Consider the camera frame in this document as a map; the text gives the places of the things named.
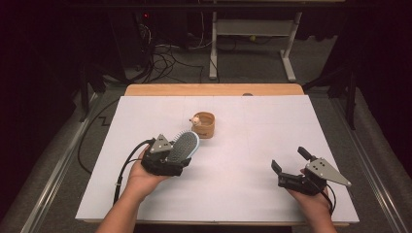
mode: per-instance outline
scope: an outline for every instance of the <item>human hand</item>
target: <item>human hand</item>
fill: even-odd
[[[287,188],[286,190],[299,204],[312,232],[336,232],[329,213],[329,203],[321,193],[310,196]]]
[[[142,202],[146,196],[151,194],[157,185],[168,179],[169,177],[165,176],[156,176],[148,173],[141,164],[141,159],[145,151],[149,148],[147,146],[140,154],[137,161],[134,162],[133,166],[130,169],[128,176],[127,184],[124,189],[124,192],[132,195],[135,200]]]

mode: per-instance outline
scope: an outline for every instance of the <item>white object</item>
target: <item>white object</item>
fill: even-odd
[[[337,168],[305,95],[122,97],[76,219],[103,219],[112,207],[121,166],[136,145],[159,133],[172,138],[190,129],[188,116],[201,111],[216,116],[214,137],[201,140],[181,177],[161,183],[145,199],[138,220],[187,224],[303,223],[296,202],[277,185],[272,159],[282,164],[285,173],[298,175],[307,161],[297,153],[297,148],[305,147]],[[128,169],[130,166],[124,171],[125,178]],[[330,185],[337,196],[332,220],[358,222],[346,187]]]

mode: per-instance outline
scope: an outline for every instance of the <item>dark curtain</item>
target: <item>dark curtain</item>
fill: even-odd
[[[331,74],[342,64],[353,64],[350,67],[357,75],[357,85],[371,113],[411,176],[411,8],[406,0],[374,3],[374,9],[348,14],[323,75]]]
[[[78,64],[52,1],[2,1],[0,9],[2,219],[76,107]]]

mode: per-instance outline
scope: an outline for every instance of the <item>wooden table edge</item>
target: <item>wooden table edge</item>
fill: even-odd
[[[296,83],[157,83],[131,84],[124,96],[304,95]]]

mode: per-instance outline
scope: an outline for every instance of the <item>table leg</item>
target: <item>table leg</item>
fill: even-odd
[[[281,54],[282,61],[285,67],[285,71],[288,76],[288,80],[291,83],[296,82],[296,77],[294,76],[293,68],[291,66],[291,61],[289,60],[289,54],[292,49],[294,37],[296,36],[297,27],[299,26],[301,16],[302,16],[302,13],[296,13],[296,15],[294,16],[293,26],[291,28],[291,33],[289,35],[287,48],[285,50],[280,50],[280,54]]]
[[[213,12],[212,21],[212,50],[210,53],[210,64],[209,64],[209,79],[215,80],[218,77],[218,51],[216,50],[216,41],[218,38],[217,32],[217,13]]]

